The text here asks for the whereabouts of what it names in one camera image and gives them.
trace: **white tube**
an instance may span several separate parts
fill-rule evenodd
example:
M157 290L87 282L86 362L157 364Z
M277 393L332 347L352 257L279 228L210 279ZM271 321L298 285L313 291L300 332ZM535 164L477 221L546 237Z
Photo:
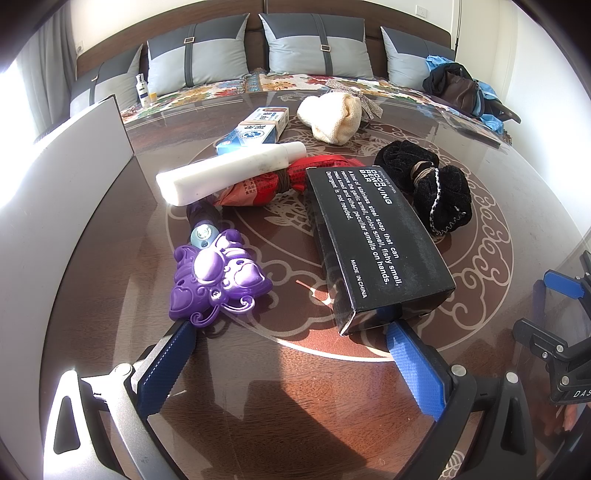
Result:
M263 173L287 168L306 156L302 142L242 147L156 175L162 197L183 206Z

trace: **toothpaste box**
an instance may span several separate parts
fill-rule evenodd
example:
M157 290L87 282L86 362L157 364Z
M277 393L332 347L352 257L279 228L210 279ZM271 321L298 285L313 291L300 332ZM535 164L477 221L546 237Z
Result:
M241 147L277 143L289 120L289 109L279 106L257 108L217 145L218 155Z

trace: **round table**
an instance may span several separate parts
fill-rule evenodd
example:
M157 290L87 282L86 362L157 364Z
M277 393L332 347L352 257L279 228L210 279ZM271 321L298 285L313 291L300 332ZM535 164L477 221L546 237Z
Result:
M135 157L87 225L56 297L41 366L42 424L61 373L74 367L86 377L133 362L170 326L172 252L187 242L190 227L184 208L162 199L155 175L214 155L215 141L255 108L287 106L290 124L281 141L300 140L309 155L343 154L371 164L382 146L407 139L466 173L472 221L436 241L457 289L410 324L448 363L474 375L517 369L542 470L560 446L563 412L547 402L543 363L515 344L511 328L528 317L569 342L588 336L578 303L539 292L549 268L580 274L579 231L510 146L462 132L432 106L386 98L376 98L382 118L346 145L323 144L294 116L302 98L319 94L204 100L126 126ZM224 207L223 226L243 234L274 288L248 316L221 316L199 332L170 397L149 418L169 454L190 479L393 478L433 419L421 414L392 362L384 329L336 333L301 195L283 193L266 207ZM471 415L444 472L448 478L479 418ZM119 440L111 438L117 451ZM131 469L125 460L122 466Z

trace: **metal screw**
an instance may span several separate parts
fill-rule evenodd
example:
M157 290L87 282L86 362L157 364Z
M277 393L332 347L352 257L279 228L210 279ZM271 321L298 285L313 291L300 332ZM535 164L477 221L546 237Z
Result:
M456 377L463 377L466 375L466 369L461 365L452 365L452 373Z
M117 375L121 375L124 377L125 375L129 375L131 373L131 365L130 364L120 364L115 367L115 373Z
M506 375L505 375L505 377L511 383L517 383L519 381L519 377L514 372L507 372Z

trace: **blue cloth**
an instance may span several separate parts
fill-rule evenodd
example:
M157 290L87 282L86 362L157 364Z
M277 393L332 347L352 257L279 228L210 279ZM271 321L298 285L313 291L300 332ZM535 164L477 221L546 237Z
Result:
M443 65L444 63L454 63L453 60L447 59L445 57L440 57L437 55L429 55L427 58L427 67L429 68L429 72L439 67L439 65ZM477 80L478 88L482 92L482 96L487 100L498 100L498 96L493 88L485 82L481 82ZM480 96L476 97L476 106L474 107L475 112L480 111ZM490 128L493 132L498 133L501 135L503 133L503 122L501 122L497 117L490 115L489 113L485 113L480 116L480 120L483 124L485 124L488 128Z
M429 67L429 72L435 70L439 65L443 65L444 63L453 63L453 60L438 55L429 55L427 57L427 67Z
M488 83L478 80L478 86L487 100L498 100L499 97Z
M493 132L502 135L503 134L503 122L501 122L497 117L491 115L489 113L485 113L480 117L480 120L483 124L485 124L488 128L490 128Z

